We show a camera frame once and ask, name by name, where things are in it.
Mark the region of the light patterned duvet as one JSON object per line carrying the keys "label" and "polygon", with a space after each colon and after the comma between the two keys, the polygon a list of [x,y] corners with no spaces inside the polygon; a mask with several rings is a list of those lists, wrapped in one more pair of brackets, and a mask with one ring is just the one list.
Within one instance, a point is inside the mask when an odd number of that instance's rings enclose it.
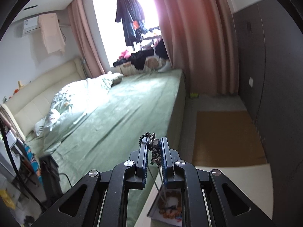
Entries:
{"label": "light patterned duvet", "polygon": [[43,138],[43,152],[52,153],[94,110],[104,103],[112,86],[123,74],[103,74],[65,85],[55,94],[47,115],[37,122],[34,131]]}

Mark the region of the green bed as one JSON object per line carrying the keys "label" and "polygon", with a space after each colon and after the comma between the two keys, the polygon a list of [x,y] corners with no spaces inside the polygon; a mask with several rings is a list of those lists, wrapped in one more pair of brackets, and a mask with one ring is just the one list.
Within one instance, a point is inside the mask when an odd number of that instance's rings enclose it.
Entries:
{"label": "green bed", "polygon": [[177,150],[185,106],[180,69],[132,75],[112,87],[104,103],[51,153],[66,192],[92,169],[112,170],[139,149],[146,132]]}

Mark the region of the black jewelry box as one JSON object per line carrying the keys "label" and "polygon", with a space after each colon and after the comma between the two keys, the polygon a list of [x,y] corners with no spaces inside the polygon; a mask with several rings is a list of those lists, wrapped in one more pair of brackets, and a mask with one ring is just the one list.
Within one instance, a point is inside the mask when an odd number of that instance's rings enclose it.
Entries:
{"label": "black jewelry box", "polygon": [[147,217],[171,226],[182,226],[181,190],[160,187]]}

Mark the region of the pile of clothes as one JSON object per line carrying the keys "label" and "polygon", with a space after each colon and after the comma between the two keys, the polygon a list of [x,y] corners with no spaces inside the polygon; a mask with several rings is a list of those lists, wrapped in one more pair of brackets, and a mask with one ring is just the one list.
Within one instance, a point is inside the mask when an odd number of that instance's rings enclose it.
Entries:
{"label": "pile of clothes", "polygon": [[155,41],[153,47],[130,53],[124,51],[113,63],[111,71],[124,76],[137,75],[145,72],[166,72],[172,70],[169,56],[162,38]]}

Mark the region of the white air conditioner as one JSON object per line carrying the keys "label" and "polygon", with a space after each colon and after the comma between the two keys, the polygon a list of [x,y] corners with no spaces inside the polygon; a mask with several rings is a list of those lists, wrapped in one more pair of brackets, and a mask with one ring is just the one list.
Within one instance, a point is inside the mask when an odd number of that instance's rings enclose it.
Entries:
{"label": "white air conditioner", "polygon": [[40,29],[38,22],[39,16],[31,17],[23,21],[22,37],[31,34],[33,31]]}

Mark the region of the cream headboard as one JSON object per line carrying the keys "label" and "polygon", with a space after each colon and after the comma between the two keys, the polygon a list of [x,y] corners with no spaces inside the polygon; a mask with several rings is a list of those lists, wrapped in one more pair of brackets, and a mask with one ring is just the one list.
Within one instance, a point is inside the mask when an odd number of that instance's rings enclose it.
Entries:
{"label": "cream headboard", "polygon": [[85,78],[81,59],[75,58],[49,70],[21,88],[1,104],[1,111],[12,124],[17,136],[26,141],[35,124],[48,114],[55,94],[67,84]]}

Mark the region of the white wall socket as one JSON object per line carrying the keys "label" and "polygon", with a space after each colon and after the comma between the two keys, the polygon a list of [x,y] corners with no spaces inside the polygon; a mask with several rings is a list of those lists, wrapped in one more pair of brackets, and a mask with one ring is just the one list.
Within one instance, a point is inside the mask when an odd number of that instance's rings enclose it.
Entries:
{"label": "white wall socket", "polygon": [[253,79],[249,77],[249,86],[252,88],[253,87]]}

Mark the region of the brown cardboard sheet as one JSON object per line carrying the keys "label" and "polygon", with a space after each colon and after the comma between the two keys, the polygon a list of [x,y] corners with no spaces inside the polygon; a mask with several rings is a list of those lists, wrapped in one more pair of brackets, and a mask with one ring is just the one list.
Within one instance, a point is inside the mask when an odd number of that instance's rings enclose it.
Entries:
{"label": "brown cardboard sheet", "polygon": [[266,163],[262,143],[247,111],[197,113],[192,164],[217,168]]}

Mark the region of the hanging pink cloth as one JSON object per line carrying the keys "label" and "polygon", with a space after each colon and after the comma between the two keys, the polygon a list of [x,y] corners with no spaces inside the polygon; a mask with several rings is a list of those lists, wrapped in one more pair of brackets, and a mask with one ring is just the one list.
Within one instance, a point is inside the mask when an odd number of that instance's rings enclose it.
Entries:
{"label": "hanging pink cloth", "polygon": [[65,42],[61,33],[56,13],[41,14],[38,16],[42,40],[48,54],[60,51],[65,52]]}

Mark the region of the pink curtain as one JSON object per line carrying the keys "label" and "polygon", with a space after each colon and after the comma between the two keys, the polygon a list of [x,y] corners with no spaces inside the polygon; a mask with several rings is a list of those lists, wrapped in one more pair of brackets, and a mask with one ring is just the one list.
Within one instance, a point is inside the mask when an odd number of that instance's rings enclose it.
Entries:
{"label": "pink curtain", "polygon": [[238,53],[227,0],[154,0],[173,68],[198,94],[238,92]]}
{"label": "pink curtain", "polygon": [[105,74],[92,38],[82,0],[73,0],[67,7],[69,22],[83,59],[86,60],[92,77]]}

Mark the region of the hanging dark coat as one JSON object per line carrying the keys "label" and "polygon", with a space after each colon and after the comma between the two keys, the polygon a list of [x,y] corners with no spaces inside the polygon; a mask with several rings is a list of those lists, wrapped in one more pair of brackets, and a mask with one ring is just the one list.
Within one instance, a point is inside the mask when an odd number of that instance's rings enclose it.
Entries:
{"label": "hanging dark coat", "polygon": [[122,22],[127,47],[142,41],[142,35],[148,33],[145,27],[145,15],[138,0],[117,0],[115,22]]}

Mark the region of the left pink curtain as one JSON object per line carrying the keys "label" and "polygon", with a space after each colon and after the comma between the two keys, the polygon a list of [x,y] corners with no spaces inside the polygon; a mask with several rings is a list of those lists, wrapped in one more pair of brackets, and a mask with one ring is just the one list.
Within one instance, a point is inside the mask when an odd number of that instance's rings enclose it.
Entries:
{"label": "left pink curtain", "polygon": [[105,74],[92,38],[82,0],[73,0],[67,7],[69,22],[83,59],[86,60],[92,77]]}

